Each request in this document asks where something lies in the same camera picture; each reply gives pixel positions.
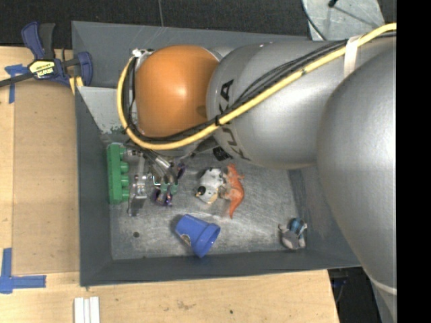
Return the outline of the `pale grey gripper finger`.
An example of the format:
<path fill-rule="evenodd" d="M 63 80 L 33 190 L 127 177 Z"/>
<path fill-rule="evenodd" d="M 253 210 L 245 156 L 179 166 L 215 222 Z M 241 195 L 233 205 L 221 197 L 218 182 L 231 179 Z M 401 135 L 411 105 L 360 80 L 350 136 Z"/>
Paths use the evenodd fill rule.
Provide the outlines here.
<path fill-rule="evenodd" d="M 131 193 L 133 198 L 147 198 L 146 182 L 146 174 L 134 175 L 133 183 L 131 186 Z"/>
<path fill-rule="evenodd" d="M 146 202 L 144 196 L 133 196 L 129 199 L 127 213 L 129 216 L 139 216 L 140 210 Z"/>

